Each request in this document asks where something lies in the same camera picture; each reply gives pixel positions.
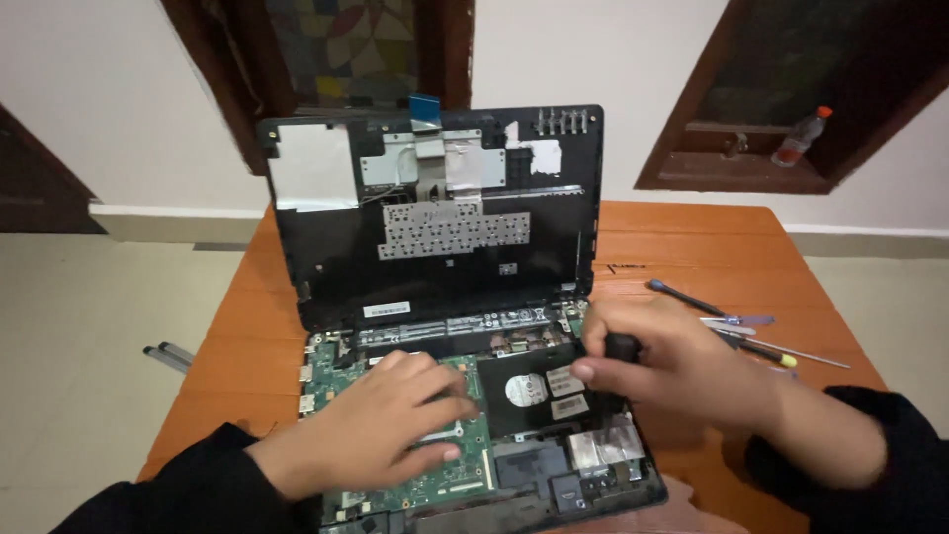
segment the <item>laptop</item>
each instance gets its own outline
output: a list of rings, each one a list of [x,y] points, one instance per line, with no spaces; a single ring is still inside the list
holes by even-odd
[[[399,349],[462,372],[481,408],[419,445],[460,458],[397,487],[334,491],[325,534],[547,530],[656,505],[629,407],[573,378],[593,286],[598,105],[265,120],[269,184],[307,330],[300,416]]]

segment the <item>black sleeve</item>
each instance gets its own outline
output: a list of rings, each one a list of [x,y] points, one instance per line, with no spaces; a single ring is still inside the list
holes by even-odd
[[[148,482],[114,484],[53,529],[73,532],[313,532],[319,497],[288,505],[225,424],[173,458]]]
[[[745,467],[767,492],[810,517],[810,531],[949,532],[949,448],[905,397],[835,386],[825,393],[876,418],[887,445],[884,472],[862,490],[826,489],[754,437]]]

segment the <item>left hand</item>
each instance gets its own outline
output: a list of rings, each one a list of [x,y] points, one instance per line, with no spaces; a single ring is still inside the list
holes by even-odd
[[[450,394],[425,402],[442,391]],[[458,457],[451,443],[409,448],[453,421],[477,418],[466,391],[454,368],[395,351],[325,408],[246,451],[292,501],[330,488],[394,486]]]

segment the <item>plastic bottle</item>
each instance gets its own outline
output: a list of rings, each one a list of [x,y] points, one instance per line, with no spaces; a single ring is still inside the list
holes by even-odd
[[[833,111],[821,105],[817,111],[794,126],[781,147],[772,154],[772,162],[782,167],[793,167],[810,148],[810,144],[824,133],[824,125]]]

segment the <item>table surface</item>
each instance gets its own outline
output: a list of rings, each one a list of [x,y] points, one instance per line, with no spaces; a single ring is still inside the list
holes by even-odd
[[[604,201],[591,300],[645,301],[659,278],[736,315],[777,317],[758,338],[848,363],[800,358],[815,388],[884,382],[771,210],[759,207]],[[140,480],[224,422],[264,436],[297,421],[306,332],[271,211],[262,219],[207,337],[148,454]],[[695,489],[692,503],[751,532],[806,532],[807,518],[739,481],[725,465],[730,441],[674,414],[637,409],[660,471]],[[623,531],[623,516],[571,532]]]

